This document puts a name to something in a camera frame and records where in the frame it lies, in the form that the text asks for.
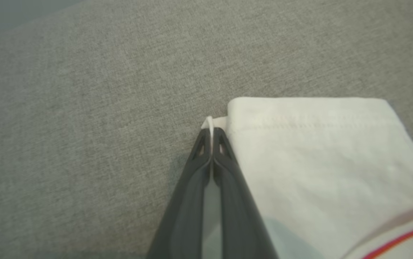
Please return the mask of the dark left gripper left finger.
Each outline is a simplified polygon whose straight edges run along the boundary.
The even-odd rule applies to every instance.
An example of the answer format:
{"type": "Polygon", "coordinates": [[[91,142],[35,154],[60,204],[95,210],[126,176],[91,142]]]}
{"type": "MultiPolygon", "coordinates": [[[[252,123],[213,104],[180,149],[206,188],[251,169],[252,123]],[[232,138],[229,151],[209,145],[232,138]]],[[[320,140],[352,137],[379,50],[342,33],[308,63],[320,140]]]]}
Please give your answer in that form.
{"type": "Polygon", "coordinates": [[[152,244],[149,259],[200,259],[205,187],[210,180],[211,133],[199,132],[152,244]]]}

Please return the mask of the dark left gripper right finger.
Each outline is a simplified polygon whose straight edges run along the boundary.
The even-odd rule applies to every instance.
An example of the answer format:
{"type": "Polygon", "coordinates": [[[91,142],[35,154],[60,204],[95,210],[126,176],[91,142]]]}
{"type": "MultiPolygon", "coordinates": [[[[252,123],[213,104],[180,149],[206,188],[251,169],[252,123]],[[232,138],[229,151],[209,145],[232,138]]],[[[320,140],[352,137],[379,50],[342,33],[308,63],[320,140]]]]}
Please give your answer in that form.
{"type": "Polygon", "coordinates": [[[213,131],[212,167],[220,189],[222,258],[277,259],[232,146],[218,127],[213,131]]]}

